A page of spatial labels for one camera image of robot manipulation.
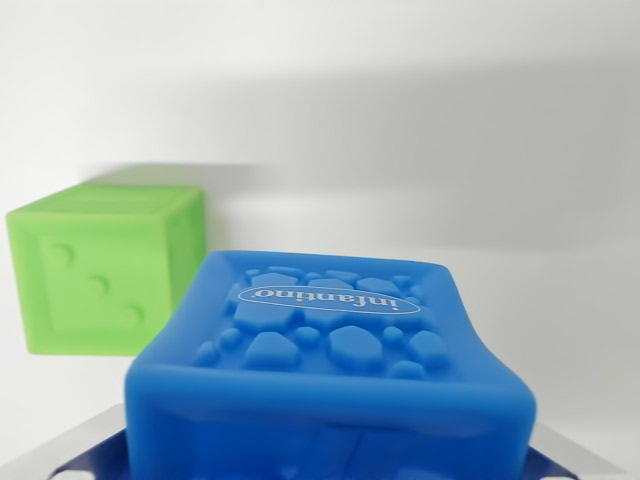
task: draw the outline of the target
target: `blue toy block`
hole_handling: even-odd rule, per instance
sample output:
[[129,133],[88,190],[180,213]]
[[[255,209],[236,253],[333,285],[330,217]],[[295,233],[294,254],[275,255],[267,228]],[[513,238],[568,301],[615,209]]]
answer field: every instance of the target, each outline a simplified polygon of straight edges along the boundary
[[217,252],[126,381],[134,480],[516,480],[535,401],[449,271]]

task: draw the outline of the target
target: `white surface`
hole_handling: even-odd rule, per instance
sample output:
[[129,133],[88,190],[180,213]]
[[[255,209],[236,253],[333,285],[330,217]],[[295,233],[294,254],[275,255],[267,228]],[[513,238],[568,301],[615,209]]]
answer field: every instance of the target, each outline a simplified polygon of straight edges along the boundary
[[536,422],[529,445],[562,465],[581,480],[596,475],[622,475],[624,471],[608,460],[569,440],[546,425]]
[[[209,165],[233,247],[449,266],[542,420],[640,472],[639,24],[615,0],[0,0],[0,210]],[[2,463],[121,401],[130,360],[28,355],[0,238]]]
[[[63,434],[38,445],[9,463],[0,465],[2,480],[49,480],[53,472],[87,450],[122,431],[124,406],[116,405],[99,415],[74,425]],[[66,470],[51,480],[94,480],[91,472]]]

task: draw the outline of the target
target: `white oval label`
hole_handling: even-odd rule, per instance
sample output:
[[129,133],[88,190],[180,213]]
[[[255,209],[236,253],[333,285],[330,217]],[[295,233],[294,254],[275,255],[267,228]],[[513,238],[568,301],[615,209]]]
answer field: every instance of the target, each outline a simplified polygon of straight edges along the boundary
[[306,285],[253,287],[240,292],[238,298],[267,305],[374,315],[406,315],[420,311],[418,305],[382,293]]

